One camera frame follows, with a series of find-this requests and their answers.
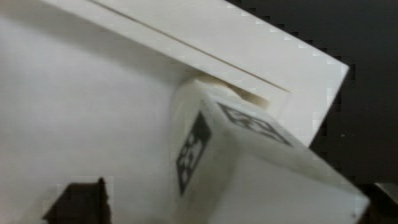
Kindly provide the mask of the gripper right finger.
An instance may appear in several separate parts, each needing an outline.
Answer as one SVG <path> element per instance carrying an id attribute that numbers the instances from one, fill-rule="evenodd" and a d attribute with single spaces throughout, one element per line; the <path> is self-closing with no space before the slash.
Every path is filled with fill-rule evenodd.
<path id="1" fill-rule="evenodd" d="M 361 224 L 398 224 L 398 184 L 377 182 L 362 190 L 369 207 Z"/>

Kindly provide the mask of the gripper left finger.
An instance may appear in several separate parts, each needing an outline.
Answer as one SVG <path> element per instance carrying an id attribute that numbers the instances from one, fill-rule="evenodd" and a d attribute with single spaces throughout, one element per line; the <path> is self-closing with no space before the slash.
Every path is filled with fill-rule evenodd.
<path id="1" fill-rule="evenodd" d="M 43 215 L 46 224 L 112 224 L 105 179 L 71 183 Z"/>

